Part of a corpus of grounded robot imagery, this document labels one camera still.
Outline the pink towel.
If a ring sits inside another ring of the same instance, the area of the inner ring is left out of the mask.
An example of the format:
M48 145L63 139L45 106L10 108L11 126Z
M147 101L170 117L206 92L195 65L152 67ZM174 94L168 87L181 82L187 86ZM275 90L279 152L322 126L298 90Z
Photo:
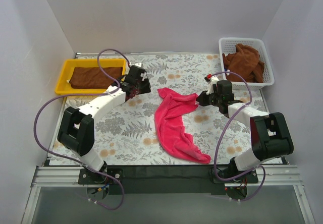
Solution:
M185 132L182 116L198 108L197 94L182 95L169 88L157 90L162 102L155 111L157 138L164 151L172 157L194 163L209 164L211 157L194 144Z

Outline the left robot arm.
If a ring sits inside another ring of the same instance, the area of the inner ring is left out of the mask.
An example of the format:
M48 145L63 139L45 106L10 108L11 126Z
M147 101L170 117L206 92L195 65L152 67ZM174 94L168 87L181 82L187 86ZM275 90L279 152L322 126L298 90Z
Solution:
M147 71L141 63L130 66L124 80L113 83L104 92L79 108L68 107L63 114L58 141L71 150L86 167L106 173L107 164L94 150L94 127L98 121L115 107L137 94L150 93Z

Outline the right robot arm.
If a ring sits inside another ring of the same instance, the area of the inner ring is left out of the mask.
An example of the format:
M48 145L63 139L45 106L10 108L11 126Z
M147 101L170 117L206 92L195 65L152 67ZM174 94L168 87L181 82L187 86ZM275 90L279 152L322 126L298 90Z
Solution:
M251 135L251 147L247 151L233 157L225 169L214 169L216 179L240 179L264 162L293 153L294 145L282 113L267 113L236 100L228 80L213 76L207 82L208 89L197 97L199 105L217 107L229 123L233 120L243 123Z

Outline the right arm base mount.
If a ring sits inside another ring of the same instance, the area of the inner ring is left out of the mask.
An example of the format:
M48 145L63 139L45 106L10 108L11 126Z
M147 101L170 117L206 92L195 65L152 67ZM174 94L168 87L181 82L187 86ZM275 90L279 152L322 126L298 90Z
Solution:
M228 171L224 167L218 167L216 170L214 168L210 168L208 171L209 176L211 177L211 181L214 184L238 184L238 185L244 185L244 184L256 184L259 182L258 176L256 171L252 171L248 174L245 174L244 176L229 180L229 181L222 181L222 179L228 179L230 176L228 176Z

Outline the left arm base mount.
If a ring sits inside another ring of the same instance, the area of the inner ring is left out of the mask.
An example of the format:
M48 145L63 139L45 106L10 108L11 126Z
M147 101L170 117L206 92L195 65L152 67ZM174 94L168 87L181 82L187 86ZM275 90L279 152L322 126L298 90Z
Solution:
M107 174L116 178L120 182L123 178L123 170L117 168L108 169ZM116 181L110 178L94 173L87 169L81 169L78 178L78 184L80 185L99 185L99 184L116 184Z

